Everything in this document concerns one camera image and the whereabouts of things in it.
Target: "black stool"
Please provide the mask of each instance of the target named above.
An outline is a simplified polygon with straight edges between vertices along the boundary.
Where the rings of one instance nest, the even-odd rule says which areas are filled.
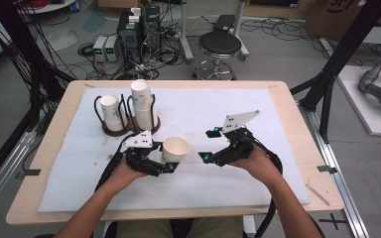
[[[241,47],[240,40],[226,32],[213,31],[203,34],[199,39],[199,48],[204,54],[214,59],[203,61],[194,70],[193,78],[209,79],[215,76],[221,80],[234,80],[236,77],[233,70],[221,59],[234,57]],[[208,63],[212,63],[211,68],[204,67]]]

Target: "human hand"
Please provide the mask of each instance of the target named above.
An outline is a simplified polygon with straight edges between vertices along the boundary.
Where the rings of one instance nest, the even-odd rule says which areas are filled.
[[[113,195],[126,188],[135,179],[145,177],[147,174],[132,170],[122,158],[119,165],[113,171],[107,182],[104,183],[105,189],[110,190]]]
[[[281,177],[280,172],[266,152],[256,146],[253,147],[253,151],[247,159],[240,159],[230,165],[246,170],[253,178],[267,186],[272,184],[275,179]]]

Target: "white device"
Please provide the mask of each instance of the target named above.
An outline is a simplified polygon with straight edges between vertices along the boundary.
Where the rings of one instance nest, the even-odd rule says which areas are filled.
[[[117,61],[120,55],[120,45],[117,36],[110,36],[107,38],[104,50],[106,52],[107,60]]]
[[[150,131],[144,131],[139,135],[128,138],[122,146],[134,148],[151,148],[153,146],[153,135]]]
[[[134,16],[141,16],[141,8],[131,8],[131,12],[134,14]]]
[[[224,125],[222,126],[222,133],[239,129],[253,118],[257,117],[260,113],[261,112],[259,110],[256,110],[240,114],[227,115],[225,117]]]
[[[129,22],[139,23],[139,16],[129,16]]]
[[[92,50],[94,51],[94,58],[96,61],[106,61],[106,51],[104,50],[104,45],[106,44],[107,37],[98,37],[97,41],[94,43]]]

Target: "paper cup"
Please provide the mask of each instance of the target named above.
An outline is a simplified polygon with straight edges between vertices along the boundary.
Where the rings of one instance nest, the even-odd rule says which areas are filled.
[[[120,107],[120,112],[119,112],[119,109],[118,109],[119,100],[117,100],[117,97],[115,95],[109,94],[109,95],[102,96],[100,99],[100,104],[101,104],[101,110],[103,111],[103,118],[106,124],[110,122],[113,122],[113,123],[120,122],[120,125],[122,126],[120,116],[122,116],[125,126],[128,124],[126,113],[122,107]]]
[[[153,94],[151,93],[148,82],[144,79],[136,79],[131,83],[132,102],[134,108],[138,110],[147,110],[153,103]]]
[[[163,143],[162,161],[179,163],[191,150],[190,144],[180,137],[170,137]]]
[[[117,122],[104,122],[106,124],[107,129],[109,129],[112,132],[118,132],[123,129],[122,122],[117,121]]]
[[[151,108],[147,110],[138,110],[134,107],[135,119],[137,121],[138,127],[141,130],[153,130],[153,122],[151,120]],[[159,124],[159,120],[157,117],[156,107],[153,107],[153,119],[154,119],[154,127],[157,127]]]

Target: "round stool seat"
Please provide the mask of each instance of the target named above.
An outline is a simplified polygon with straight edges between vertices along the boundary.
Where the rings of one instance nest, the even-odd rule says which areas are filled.
[[[238,38],[226,32],[210,32],[200,37],[199,47],[211,56],[230,57],[240,51],[242,44]]]

